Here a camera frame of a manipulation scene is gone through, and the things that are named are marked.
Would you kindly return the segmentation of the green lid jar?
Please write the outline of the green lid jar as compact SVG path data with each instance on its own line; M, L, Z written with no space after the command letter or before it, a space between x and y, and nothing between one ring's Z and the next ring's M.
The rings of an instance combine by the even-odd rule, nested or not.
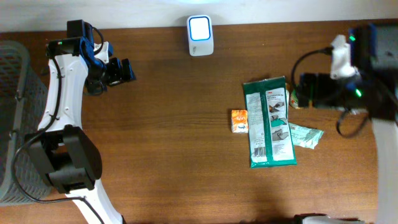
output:
M297 98L296 91L293 86L289 86L290 96L289 96L289 105L295 109L300 109L299 107L299 99Z

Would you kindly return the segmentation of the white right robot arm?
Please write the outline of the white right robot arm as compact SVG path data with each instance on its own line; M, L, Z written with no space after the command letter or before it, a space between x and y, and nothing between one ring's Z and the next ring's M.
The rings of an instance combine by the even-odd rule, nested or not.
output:
M331 58L328 73L303 73L299 64L315 54ZM346 139L371 123L377 146L377 223L397 223L397 23L369 23L337 35L327 47L294 64L292 87L302 108L340 110L336 131Z

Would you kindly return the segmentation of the green 3M gloves package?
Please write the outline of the green 3M gloves package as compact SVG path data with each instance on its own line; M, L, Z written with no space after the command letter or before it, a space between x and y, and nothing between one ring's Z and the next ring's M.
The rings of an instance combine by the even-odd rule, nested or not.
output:
M248 112L250 168L295 166L284 77L243 85Z

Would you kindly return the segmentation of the light green wipes packet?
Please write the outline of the light green wipes packet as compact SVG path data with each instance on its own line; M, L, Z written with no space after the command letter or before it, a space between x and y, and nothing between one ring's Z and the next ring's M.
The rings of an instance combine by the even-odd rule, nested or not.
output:
M289 123L294 146L314 149L322 138L324 131Z

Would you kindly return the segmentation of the orange tissue packet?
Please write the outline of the orange tissue packet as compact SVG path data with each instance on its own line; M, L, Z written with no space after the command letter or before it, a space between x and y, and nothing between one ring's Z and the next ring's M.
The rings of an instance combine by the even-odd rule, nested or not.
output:
M248 111L232 110L231 111L231 131L236 134L248 133Z

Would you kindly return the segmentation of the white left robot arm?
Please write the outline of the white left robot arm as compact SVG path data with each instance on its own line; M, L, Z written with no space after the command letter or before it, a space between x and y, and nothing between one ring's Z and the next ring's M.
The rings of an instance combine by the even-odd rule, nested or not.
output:
M88 223L124 223L103 187L101 155L83 131L81 109L83 95L136 77L128 59L113 57L109 42L95 43L97 31L83 20L68 21L66 38L47 44L49 92L26 151L44 183L73 201Z

